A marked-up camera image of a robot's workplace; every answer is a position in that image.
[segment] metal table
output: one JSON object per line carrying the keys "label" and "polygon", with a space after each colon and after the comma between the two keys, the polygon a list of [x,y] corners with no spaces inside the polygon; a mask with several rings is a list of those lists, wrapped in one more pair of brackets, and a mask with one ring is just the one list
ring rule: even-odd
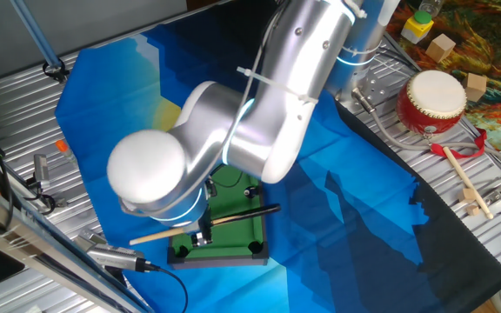
{"label": "metal table", "polygon": [[[154,26],[113,41],[149,30]],[[396,50],[389,38],[385,38],[382,45]],[[72,70],[77,60],[77,53],[62,59],[67,69]],[[411,74],[413,71],[399,61],[377,55],[369,73],[371,87],[367,95],[371,97],[373,103],[378,103],[377,111],[384,127],[397,140],[418,143],[422,138],[409,132],[397,120],[394,111],[396,94]],[[74,238],[82,229],[90,229],[96,233],[101,233],[102,230],[78,169],[68,163],[54,145],[56,140],[63,139],[63,133],[54,115],[62,91],[63,85],[46,77],[39,67],[1,79],[0,146],[7,153],[8,165],[23,178],[31,176],[33,172],[34,154],[45,154],[48,157],[51,187],[46,191],[54,197],[66,198],[68,204],[66,208],[57,208],[48,218],[69,238]],[[348,109],[375,133],[382,136],[362,107],[352,105]],[[463,118],[460,124],[441,137],[435,138],[434,141],[472,142],[476,136],[476,129]],[[392,148],[432,186],[465,226],[501,262],[501,199],[490,205],[495,215],[493,220],[486,220],[484,214],[468,216],[464,206],[457,200],[457,193],[463,188],[463,183],[445,159],[428,151]],[[487,155],[463,160],[460,163],[481,194],[494,198],[494,190],[501,188],[501,164]],[[0,283],[0,312],[20,313],[35,305],[44,312],[100,310],[94,303],[32,269],[24,270]]]}

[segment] drumstick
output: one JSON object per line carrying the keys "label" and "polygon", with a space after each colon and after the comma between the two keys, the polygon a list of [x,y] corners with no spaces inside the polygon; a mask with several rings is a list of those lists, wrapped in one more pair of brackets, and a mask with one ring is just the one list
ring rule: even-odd
{"label": "drumstick", "polygon": [[461,177],[461,179],[463,180],[465,185],[468,188],[471,188],[472,190],[475,191],[475,198],[477,200],[478,206],[480,206],[480,208],[483,210],[484,214],[486,215],[486,218],[488,218],[488,219],[494,218],[491,211],[488,209],[488,206],[486,206],[486,202],[480,196],[477,189],[475,189],[475,186],[473,186],[473,183],[471,183],[471,180],[469,179],[467,174],[465,174],[465,172],[461,168],[461,165],[459,165],[458,160],[456,160],[456,158],[451,154],[450,148],[444,147],[444,153],[448,157],[448,160],[450,161],[453,168],[456,169],[456,172]]}
{"label": "drumstick", "polygon": [[[281,208],[280,208],[279,204],[267,205],[264,207],[260,207],[258,209],[247,210],[247,211],[245,211],[241,214],[238,214],[238,215],[217,218],[217,219],[211,221],[211,226],[218,226],[218,225],[221,225],[224,223],[232,223],[232,222],[244,220],[247,218],[262,216],[265,214],[278,212],[280,209]],[[157,239],[181,235],[183,233],[184,233],[184,228],[179,227],[179,228],[175,228],[175,229],[171,229],[171,230],[158,232],[158,233],[153,234],[153,235],[148,235],[148,236],[143,236],[143,237],[140,237],[137,239],[133,239],[133,240],[129,241],[129,245],[135,245],[135,244],[139,244],[139,243],[147,243],[149,241],[154,241]]]}

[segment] red drum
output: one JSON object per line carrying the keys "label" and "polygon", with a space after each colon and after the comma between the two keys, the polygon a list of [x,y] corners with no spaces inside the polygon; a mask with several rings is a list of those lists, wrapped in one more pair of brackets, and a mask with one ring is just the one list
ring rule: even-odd
{"label": "red drum", "polygon": [[416,74],[399,91],[397,117],[418,134],[439,134],[459,122],[467,96],[460,82],[438,70]]}

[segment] blue tablecloth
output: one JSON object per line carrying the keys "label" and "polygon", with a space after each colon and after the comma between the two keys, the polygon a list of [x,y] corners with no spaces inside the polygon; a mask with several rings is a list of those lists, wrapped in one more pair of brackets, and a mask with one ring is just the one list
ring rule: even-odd
{"label": "blue tablecloth", "polygon": [[[170,127],[203,81],[242,90],[236,67],[251,66],[272,10],[236,1],[81,51],[56,116],[110,244],[164,229],[119,209],[105,173],[115,144]],[[347,116],[351,130],[329,94],[319,100],[297,162],[265,186],[266,202],[283,208],[266,220],[268,265],[176,271],[189,311],[470,311],[499,290],[501,265],[426,182]],[[137,249],[168,268],[167,244]],[[170,277],[125,275],[155,310],[182,309]]]}

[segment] green felt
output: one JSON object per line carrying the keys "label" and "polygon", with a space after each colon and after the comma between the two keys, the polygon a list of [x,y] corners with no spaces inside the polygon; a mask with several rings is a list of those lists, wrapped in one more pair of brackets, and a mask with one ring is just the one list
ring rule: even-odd
{"label": "green felt", "polygon": [[[237,214],[246,210],[260,207],[260,196],[249,199],[244,196],[244,190],[250,186],[258,186],[258,180],[252,176],[244,174],[237,185],[231,188],[241,171],[230,166],[224,166],[212,179],[217,182],[217,196],[208,199],[210,205],[211,218]],[[182,234],[171,238],[171,246],[177,254],[183,245],[189,250],[189,255],[185,259],[206,258],[219,256],[251,256],[252,252],[248,249],[250,243],[258,241],[262,243],[262,217],[254,217],[243,221],[227,223],[212,227],[213,243],[204,247],[193,248],[190,236]]]}

